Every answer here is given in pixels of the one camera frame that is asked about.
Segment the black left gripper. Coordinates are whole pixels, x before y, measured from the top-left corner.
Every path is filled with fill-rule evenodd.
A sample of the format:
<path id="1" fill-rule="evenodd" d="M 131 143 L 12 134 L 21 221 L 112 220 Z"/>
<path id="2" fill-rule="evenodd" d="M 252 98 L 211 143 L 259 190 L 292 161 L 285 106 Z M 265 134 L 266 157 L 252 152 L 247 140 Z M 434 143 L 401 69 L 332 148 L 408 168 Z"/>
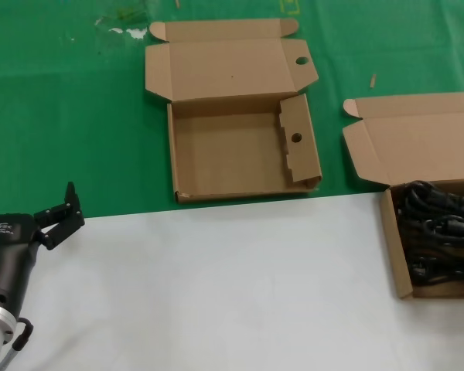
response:
<path id="1" fill-rule="evenodd" d="M 85 225 L 73 182 L 67 183 L 64 203 L 35 213 L 0 215 L 0 307 L 12 315 L 22 310 L 39 243 L 53 250 Z M 53 228 L 44 232 L 49 226 Z"/>

